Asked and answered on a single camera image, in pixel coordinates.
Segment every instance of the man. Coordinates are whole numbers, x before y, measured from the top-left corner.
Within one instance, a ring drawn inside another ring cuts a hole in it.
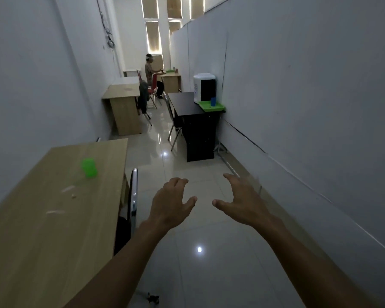
[[[334,264],[303,246],[267,210],[247,181],[231,174],[224,177],[231,184],[234,200],[214,200],[213,206],[235,221],[253,227],[268,242],[307,308],[375,307]],[[195,206],[197,197],[182,202],[187,183],[187,179],[177,177],[164,184],[153,199],[149,218],[141,223],[134,237],[64,308],[127,307],[154,248]]]
[[[151,63],[154,61],[153,55],[147,54],[145,57],[146,63],[145,63],[145,75],[147,76],[147,83],[149,86],[153,84],[153,73],[159,73],[162,72],[163,69],[160,69],[158,71],[153,70],[153,67],[151,66]],[[157,81],[157,97],[163,98],[163,91],[164,91],[164,83]]]

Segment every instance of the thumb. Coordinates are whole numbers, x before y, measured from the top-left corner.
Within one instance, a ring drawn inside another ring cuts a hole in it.
[[[194,196],[194,197],[190,197],[187,203],[184,204],[184,210],[187,211],[188,214],[190,214],[192,209],[195,207],[195,202],[197,202],[197,197]]]
[[[220,211],[225,211],[225,208],[228,206],[229,203],[226,203],[222,200],[213,200],[213,206],[215,206]]]

